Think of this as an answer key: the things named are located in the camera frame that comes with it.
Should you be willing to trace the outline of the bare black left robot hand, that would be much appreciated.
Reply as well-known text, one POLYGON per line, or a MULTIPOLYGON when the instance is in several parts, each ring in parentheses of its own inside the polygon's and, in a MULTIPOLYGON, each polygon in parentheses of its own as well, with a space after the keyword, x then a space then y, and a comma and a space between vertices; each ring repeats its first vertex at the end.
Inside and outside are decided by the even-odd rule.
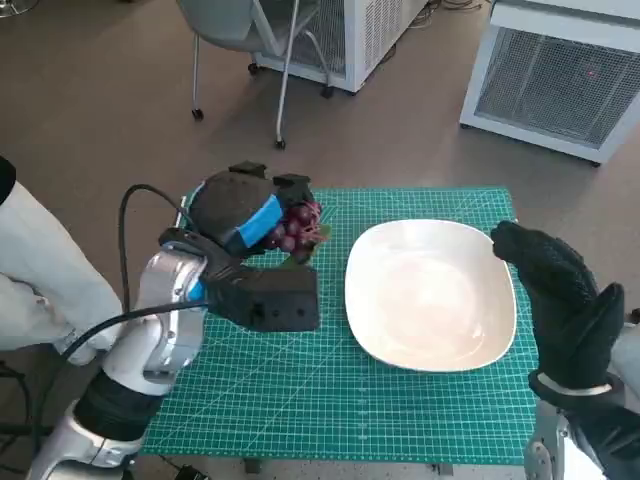
POLYGON ((314 202, 310 178, 269 177, 264 164, 244 161, 218 172, 196 189, 189 205, 198 232, 229 254, 248 257, 264 250, 291 251, 285 223, 314 202))

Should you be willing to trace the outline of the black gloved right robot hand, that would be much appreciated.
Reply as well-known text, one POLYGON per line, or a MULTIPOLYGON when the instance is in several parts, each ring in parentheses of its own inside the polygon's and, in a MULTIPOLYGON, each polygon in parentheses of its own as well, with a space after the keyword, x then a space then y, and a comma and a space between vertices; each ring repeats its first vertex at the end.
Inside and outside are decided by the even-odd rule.
POLYGON ((600 289, 583 257, 543 231, 502 221, 490 238, 494 255, 516 268, 529 297, 538 371, 568 390, 605 385, 624 324, 623 286, 600 289))

